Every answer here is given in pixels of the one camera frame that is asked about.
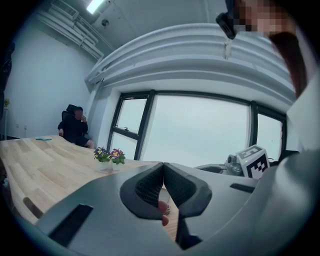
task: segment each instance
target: blue object on table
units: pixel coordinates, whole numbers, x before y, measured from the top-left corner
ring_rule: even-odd
[[[52,138],[36,138],[37,141],[51,141]]]

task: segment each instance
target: light wood tabletop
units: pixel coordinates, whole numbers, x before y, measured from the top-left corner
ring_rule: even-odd
[[[35,224],[38,218],[27,207],[32,203],[44,214],[56,203],[86,183],[119,172],[154,164],[150,161],[125,160],[120,171],[96,171],[94,150],[69,143],[64,138],[52,140],[23,138],[0,141],[0,158],[7,173],[12,201],[19,214]],[[176,238],[179,210],[170,198],[169,224],[164,228]]]

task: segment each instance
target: man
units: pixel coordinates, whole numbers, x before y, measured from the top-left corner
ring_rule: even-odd
[[[66,116],[58,126],[59,135],[68,142],[80,147],[95,148],[93,140],[87,139],[82,134],[88,131],[87,119],[83,116],[82,107],[78,106],[74,110],[74,115]]]
[[[225,0],[225,3],[228,12],[238,17],[236,23],[270,39],[285,61],[298,98],[307,86],[307,71],[293,18],[273,0]]]

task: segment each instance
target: ceiling pipe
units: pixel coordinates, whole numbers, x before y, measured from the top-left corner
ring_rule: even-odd
[[[98,42],[98,39],[96,41],[92,40],[88,35],[85,34],[85,32],[81,31],[77,26],[75,26],[75,22],[74,21],[71,21],[66,16],[64,16],[60,12],[56,11],[55,9],[50,8],[48,10],[48,13],[53,15],[54,17],[60,19],[64,23],[66,23],[69,27],[73,28],[75,31],[77,31],[80,35],[85,37],[93,45],[96,45],[96,43]]]
[[[45,11],[39,11],[38,12],[40,15],[48,18],[49,20],[52,20],[53,22],[57,23],[58,25],[60,25],[61,27],[63,27],[64,29],[66,29],[67,31],[69,31],[70,33],[72,33],[74,36],[76,36],[78,39],[81,40],[82,44],[86,44],[88,47],[90,47],[92,50],[94,50],[96,53],[98,53],[99,57],[103,56],[104,54],[98,49],[96,48],[91,42],[89,42],[87,39],[85,39],[81,34],[79,34],[78,32],[76,32],[72,27],[68,26],[67,24],[63,23],[61,20],[59,20],[58,18],[54,17],[53,15],[45,12]]]
[[[52,20],[50,20],[49,18],[43,16],[41,13],[38,13],[37,16],[38,20],[40,20],[41,22],[45,23],[47,26],[51,27],[52,29],[58,31],[60,34],[64,35],[65,37],[67,37],[68,39],[70,39],[71,41],[73,41],[74,43],[76,43],[77,45],[79,45],[80,47],[82,47],[84,50],[86,50],[89,54],[91,54],[92,56],[94,56],[96,59],[101,58],[101,55],[99,55],[97,52],[95,52],[94,50],[92,50],[89,46],[85,45],[82,43],[82,40],[80,40],[79,38],[77,38],[75,35],[73,35],[72,33],[70,33],[67,29],[65,29],[64,27],[60,26],[59,24],[53,22]]]
[[[80,30],[85,32],[92,40],[94,40],[96,43],[99,42],[98,38],[96,38],[88,29],[86,29],[79,21],[75,22],[76,27],[78,27]]]
[[[93,27],[91,26],[84,18],[82,18],[80,15],[77,17],[77,20],[80,21],[80,24],[86,24],[88,27],[92,29],[92,31],[101,39],[102,42],[104,42],[112,51],[115,51],[116,49]]]
[[[65,11],[63,9],[61,9],[60,7],[56,6],[55,4],[51,4],[51,8],[55,9],[57,12],[61,13],[62,15],[65,15]],[[77,11],[76,16],[73,17],[73,19],[77,18],[79,15],[79,12]]]

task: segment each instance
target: window frame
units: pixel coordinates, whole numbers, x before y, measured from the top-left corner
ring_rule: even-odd
[[[140,121],[140,126],[138,133],[121,129],[117,127],[117,122],[119,119],[120,115],[120,110],[122,107],[122,104],[126,100],[139,100],[139,99],[146,99],[144,110],[142,113],[141,121]],[[152,109],[152,105],[155,99],[155,90],[151,91],[143,91],[143,92],[131,92],[131,93],[122,93],[119,97],[118,103],[115,108],[115,112],[113,115],[112,119],[112,124],[109,132],[109,138],[106,146],[106,150],[110,151],[111,147],[111,142],[114,133],[121,134],[123,136],[129,137],[131,139],[136,140],[136,147],[135,147],[135,152],[134,152],[134,160],[140,159],[141,152],[142,152],[142,146],[143,142],[145,140],[147,128],[148,128],[148,123],[150,119],[150,113]]]
[[[251,136],[250,136],[250,146],[257,144],[258,139],[258,114],[264,115],[266,117],[275,119],[282,123],[281,127],[281,152],[286,150],[287,147],[287,115],[280,113],[270,107],[264,106],[262,104],[251,102]]]
[[[140,160],[143,145],[145,142],[145,137],[149,125],[150,114],[154,104],[155,95],[162,96],[189,96],[198,98],[207,98],[212,100],[227,101],[231,103],[237,103],[241,105],[249,106],[249,131],[248,131],[248,147],[257,144],[258,138],[258,114],[273,118],[282,123],[282,137],[281,137],[281,151],[286,149],[287,145],[287,116],[286,114],[280,113],[270,107],[264,106],[263,104],[257,103],[256,101],[249,101],[237,97],[232,97],[223,94],[200,92],[200,91],[185,91],[185,90],[150,90],[142,92],[129,92],[122,93],[119,97],[114,116],[112,119],[109,138],[107,142],[107,150],[110,151],[111,142],[114,133],[121,134],[123,136],[137,140],[134,160]],[[136,99],[146,99],[145,107],[142,113],[142,118],[140,122],[140,127],[138,133],[134,133],[128,130],[120,129],[117,127],[117,122],[121,110],[123,101],[125,100],[136,100]]]

